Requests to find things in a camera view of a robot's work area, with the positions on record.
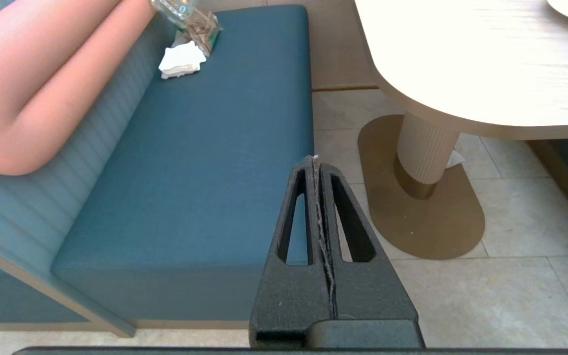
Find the folded napkin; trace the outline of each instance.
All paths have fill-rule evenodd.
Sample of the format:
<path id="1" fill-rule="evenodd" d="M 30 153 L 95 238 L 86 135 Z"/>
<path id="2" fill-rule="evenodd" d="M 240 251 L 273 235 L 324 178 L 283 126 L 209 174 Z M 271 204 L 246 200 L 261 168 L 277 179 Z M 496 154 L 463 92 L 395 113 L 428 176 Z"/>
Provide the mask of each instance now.
<path id="1" fill-rule="evenodd" d="M 201 70 L 201 63 L 206 60 L 205 54 L 192 41 L 166 48 L 159 70 L 162 72 L 162 79 L 174 78 Z"/>

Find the striped upholstery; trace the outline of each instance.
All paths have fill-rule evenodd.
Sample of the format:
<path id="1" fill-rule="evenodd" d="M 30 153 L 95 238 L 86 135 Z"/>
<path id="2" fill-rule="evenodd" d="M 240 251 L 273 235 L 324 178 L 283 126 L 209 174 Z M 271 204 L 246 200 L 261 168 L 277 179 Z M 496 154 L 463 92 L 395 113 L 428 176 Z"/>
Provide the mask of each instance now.
<path id="1" fill-rule="evenodd" d="M 0 9 L 12 2 L 0 0 Z M 49 268 L 173 33 L 155 18 L 61 152 L 25 176 L 0 176 L 0 255 L 34 274 Z"/>

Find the tile floor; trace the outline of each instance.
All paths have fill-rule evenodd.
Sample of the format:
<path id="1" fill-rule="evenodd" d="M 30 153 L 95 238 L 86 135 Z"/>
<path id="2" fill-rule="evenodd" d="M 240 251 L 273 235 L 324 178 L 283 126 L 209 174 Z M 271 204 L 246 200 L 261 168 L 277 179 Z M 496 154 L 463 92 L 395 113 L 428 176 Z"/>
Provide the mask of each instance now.
<path id="1" fill-rule="evenodd" d="M 356 147 L 361 127 L 401 109 L 379 90 L 317 92 L 316 152 L 349 180 L 367 211 Z M 456 145 L 486 216 L 462 258 L 419 260 L 380 238 L 433 347 L 568 348 L 568 201 L 523 142 L 461 135 Z M 0 355 L 36 345 L 248 346 L 245 330 L 0 332 Z"/>

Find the round table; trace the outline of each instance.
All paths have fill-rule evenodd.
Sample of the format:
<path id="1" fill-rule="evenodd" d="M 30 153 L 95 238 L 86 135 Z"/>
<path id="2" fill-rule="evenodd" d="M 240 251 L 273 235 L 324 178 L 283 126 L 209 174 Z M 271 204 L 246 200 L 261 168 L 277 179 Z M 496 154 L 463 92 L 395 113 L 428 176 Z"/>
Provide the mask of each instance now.
<path id="1" fill-rule="evenodd" d="M 377 84 L 406 109 L 360 133 L 374 224 L 396 247 L 454 258 L 483 211 L 461 166 L 460 132 L 568 139 L 568 18 L 547 0 L 355 0 Z"/>

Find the table pedestal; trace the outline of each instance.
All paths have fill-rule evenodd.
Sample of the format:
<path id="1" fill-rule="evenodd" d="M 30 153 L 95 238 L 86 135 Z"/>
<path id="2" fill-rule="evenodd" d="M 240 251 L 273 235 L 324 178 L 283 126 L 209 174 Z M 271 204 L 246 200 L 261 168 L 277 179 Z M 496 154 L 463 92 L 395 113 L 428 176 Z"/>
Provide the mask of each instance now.
<path id="1" fill-rule="evenodd" d="M 375 119 L 358 137 L 372 221 L 414 256 L 456 258 L 483 236 L 483 210 L 464 168 L 446 169 L 458 136 L 407 114 Z"/>

